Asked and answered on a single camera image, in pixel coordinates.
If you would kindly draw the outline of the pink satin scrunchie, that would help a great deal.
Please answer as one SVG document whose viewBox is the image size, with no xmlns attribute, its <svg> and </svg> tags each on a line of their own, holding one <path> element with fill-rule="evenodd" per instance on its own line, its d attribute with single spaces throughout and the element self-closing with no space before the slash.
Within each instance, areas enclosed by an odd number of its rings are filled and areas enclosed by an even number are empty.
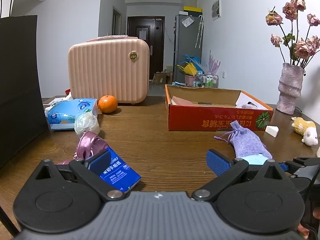
<svg viewBox="0 0 320 240">
<path fill-rule="evenodd" d="M 97 155 L 98 153 L 104 153 L 108 147 L 108 143 L 97 134 L 93 132 L 85 132 L 79 140 L 73 159 L 65 160 L 57 164 L 68 165 L 73 160 L 78 160 L 83 163 L 85 160 Z"/>
</svg>

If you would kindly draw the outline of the blue pocket tissue packet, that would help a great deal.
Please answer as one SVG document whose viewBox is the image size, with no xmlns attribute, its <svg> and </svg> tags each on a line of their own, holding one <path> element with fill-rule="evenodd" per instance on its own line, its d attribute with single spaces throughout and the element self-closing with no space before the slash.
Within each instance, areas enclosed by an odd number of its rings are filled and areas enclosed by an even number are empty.
<svg viewBox="0 0 320 240">
<path fill-rule="evenodd" d="M 108 147 L 107 150 L 111 154 L 111 164 L 99 177 L 117 190 L 127 193 L 138 184 L 141 176 L 123 161 L 112 148 Z"/>
</svg>

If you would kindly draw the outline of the lavender drawstring pouch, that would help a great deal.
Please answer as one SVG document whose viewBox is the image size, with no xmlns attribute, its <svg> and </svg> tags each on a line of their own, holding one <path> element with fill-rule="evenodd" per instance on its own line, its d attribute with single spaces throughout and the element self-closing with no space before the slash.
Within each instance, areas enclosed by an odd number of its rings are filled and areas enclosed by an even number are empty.
<svg viewBox="0 0 320 240">
<path fill-rule="evenodd" d="M 237 158 L 252 155 L 262 155 L 267 159 L 273 158 L 260 138 L 250 129 L 242 127 L 238 121 L 231 122 L 230 126 L 232 128 L 230 132 L 214 138 L 231 144 Z"/>
</svg>

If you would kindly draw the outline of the light blue plush whale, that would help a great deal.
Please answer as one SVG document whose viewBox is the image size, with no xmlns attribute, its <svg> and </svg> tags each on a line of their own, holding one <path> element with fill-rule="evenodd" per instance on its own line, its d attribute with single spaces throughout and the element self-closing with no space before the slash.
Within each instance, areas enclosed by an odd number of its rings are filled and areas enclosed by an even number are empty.
<svg viewBox="0 0 320 240">
<path fill-rule="evenodd" d="M 243 159 L 247 161 L 249 165 L 263 165 L 264 162 L 268 160 L 268 157 L 265 157 L 262 153 L 259 153 L 245 156 Z"/>
</svg>

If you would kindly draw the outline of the yellow white plush hamster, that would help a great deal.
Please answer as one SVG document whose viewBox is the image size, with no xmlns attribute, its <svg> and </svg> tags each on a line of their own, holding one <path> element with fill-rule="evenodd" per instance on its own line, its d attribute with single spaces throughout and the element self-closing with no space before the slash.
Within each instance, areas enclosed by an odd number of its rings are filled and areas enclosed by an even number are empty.
<svg viewBox="0 0 320 240">
<path fill-rule="evenodd" d="M 313 121 L 306 121 L 301 117 L 292 117 L 292 128 L 294 132 L 302 136 L 302 143 L 306 146 L 318 145 L 318 134 Z"/>
</svg>

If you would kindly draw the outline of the white plastic bag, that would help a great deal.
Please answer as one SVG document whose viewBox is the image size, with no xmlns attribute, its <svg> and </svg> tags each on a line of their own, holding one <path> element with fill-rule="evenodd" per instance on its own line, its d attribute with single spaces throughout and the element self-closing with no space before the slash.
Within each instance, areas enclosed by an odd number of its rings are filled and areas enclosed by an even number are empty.
<svg viewBox="0 0 320 240">
<path fill-rule="evenodd" d="M 80 114 L 75 119 L 74 130 L 79 137 L 86 132 L 99 134 L 100 126 L 97 117 L 92 112 Z"/>
</svg>

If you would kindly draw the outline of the blue tissue pack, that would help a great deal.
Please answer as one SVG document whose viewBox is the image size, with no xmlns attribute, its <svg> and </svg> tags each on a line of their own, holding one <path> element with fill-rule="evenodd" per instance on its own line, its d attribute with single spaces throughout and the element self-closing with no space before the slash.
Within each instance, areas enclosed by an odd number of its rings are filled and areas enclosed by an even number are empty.
<svg viewBox="0 0 320 240">
<path fill-rule="evenodd" d="M 51 130 L 71 130 L 77 116 L 92 112 L 96 117 L 98 107 L 96 99 L 73 99 L 56 102 L 44 111 Z"/>
</svg>

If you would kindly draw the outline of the red cardboard box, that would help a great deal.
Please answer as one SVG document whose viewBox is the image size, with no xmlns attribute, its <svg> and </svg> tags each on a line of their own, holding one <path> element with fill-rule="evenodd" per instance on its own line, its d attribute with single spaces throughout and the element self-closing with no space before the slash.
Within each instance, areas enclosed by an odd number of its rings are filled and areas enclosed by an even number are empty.
<svg viewBox="0 0 320 240">
<path fill-rule="evenodd" d="M 269 125 L 273 108 L 243 90 L 165 85 L 168 130 L 217 131 L 238 121 L 252 131 Z"/>
</svg>

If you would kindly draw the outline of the black paper shopping bag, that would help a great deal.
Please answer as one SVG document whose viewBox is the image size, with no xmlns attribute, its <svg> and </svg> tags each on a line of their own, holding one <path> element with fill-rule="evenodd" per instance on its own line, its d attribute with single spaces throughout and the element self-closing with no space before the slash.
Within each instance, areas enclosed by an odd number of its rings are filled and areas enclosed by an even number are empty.
<svg viewBox="0 0 320 240">
<path fill-rule="evenodd" d="M 1 18 L 1 165 L 48 129 L 36 55 L 37 16 Z"/>
</svg>

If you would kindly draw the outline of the purple ceramic vase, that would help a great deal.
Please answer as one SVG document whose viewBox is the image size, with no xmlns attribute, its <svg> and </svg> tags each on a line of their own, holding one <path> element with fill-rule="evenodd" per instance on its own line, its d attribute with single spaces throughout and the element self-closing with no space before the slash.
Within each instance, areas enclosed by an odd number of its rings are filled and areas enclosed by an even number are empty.
<svg viewBox="0 0 320 240">
<path fill-rule="evenodd" d="M 278 90 L 280 92 L 276 109 L 292 115 L 296 100 L 301 97 L 304 69 L 289 63 L 283 63 Z"/>
</svg>

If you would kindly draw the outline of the brown cardboard box on floor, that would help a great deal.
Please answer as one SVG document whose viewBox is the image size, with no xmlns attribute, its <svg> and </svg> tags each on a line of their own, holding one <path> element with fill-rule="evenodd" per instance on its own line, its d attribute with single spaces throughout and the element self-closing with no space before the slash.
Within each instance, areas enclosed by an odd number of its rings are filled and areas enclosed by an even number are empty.
<svg viewBox="0 0 320 240">
<path fill-rule="evenodd" d="M 155 85 L 172 84 L 172 73 L 155 73 L 152 83 Z"/>
</svg>

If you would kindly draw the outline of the dried pink roses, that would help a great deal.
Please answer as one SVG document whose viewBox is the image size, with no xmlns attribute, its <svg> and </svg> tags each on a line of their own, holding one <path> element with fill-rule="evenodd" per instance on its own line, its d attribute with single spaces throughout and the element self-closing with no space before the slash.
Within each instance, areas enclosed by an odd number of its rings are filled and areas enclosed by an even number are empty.
<svg viewBox="0 0 320 240">
<path fill-rule="evenodd" d="M 305 10 L 305 0 L 289 0 L 283 6 L 281 14 L 272 8 L 265 16 L 268 26 L 278 26 L 281 30 L 280 35 L 271 34 L 270 41 L 272 46 L 279 49 L 283 62 L 302 69 L 319 54 L 319 36 L 310 35 L 310 29 L 319 26 L 319 18 L 314 14 L 307 14 L 306 35 L 300 33 L 299 16 Z M 288 61 L 285 59 L 284 48 L 289 50 Z"/>
</svg>

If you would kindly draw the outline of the grey refrigerator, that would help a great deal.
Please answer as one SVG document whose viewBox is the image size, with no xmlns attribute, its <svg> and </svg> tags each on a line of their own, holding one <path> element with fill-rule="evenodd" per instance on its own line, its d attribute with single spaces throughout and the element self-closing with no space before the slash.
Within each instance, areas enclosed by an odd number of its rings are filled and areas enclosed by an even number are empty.
<svg viewBox="0 0 320 240">
<path fill-rule="evenodd" d="M 187 60 L 184 55 L 195 56 L 199 60 L 202 55 L 200 35 L 198 34 L 201 18 L 192 15 L 175 16 L 174 26 L 174 74 L 173 81 L 184 82 L 184 73 L 178 68 L 181 63 Z"/>
</svg>

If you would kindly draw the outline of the yellow box on refrigerator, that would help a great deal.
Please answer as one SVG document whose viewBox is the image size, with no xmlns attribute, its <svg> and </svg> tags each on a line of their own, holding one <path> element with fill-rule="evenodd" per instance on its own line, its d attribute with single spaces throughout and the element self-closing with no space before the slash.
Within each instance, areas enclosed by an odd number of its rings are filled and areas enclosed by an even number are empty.
<svg viewBox="0 0 320 240">
<path fill-rule="evenodd" d="M 184 6 L 183 10 L 184 11 L 192 11 L 192 12 L 200 12 L 200 13 L 202 13 L 202 8 L 198 8 L 198 7 Z"/>
</svg>

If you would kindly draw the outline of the white wall electrical panel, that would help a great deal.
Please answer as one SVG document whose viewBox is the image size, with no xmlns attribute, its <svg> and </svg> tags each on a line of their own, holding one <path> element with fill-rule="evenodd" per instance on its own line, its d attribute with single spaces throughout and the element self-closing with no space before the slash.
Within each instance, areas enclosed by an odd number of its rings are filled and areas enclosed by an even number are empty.
<svg viewBox="0 0 320 240">
<path fill-rule="evenodd" d="M 212 19 L 217 20 L 221 17 L 221 0 L 216 0 L 212 5 Z"/>
</svg>

